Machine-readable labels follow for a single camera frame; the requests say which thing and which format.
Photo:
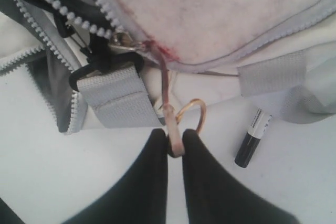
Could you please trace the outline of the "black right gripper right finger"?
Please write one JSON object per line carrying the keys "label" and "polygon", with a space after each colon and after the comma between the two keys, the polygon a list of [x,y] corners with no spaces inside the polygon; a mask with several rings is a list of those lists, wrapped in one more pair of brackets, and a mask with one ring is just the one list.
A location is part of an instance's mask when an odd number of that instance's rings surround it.
{"label": "black right gripper right finger", "polygon": [[183,133],[183,178],[190,223],[299,223],[237,181],[195,130]]}

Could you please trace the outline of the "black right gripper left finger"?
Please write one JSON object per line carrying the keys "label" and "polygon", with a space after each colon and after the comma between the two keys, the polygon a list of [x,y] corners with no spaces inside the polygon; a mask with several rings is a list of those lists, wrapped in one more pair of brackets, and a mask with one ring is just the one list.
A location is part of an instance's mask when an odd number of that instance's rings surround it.
{"label": "black right gripper left finger", "polygon": [[66,223],[166,223],[167,148],[165,132],[154,129],[116,184]]}

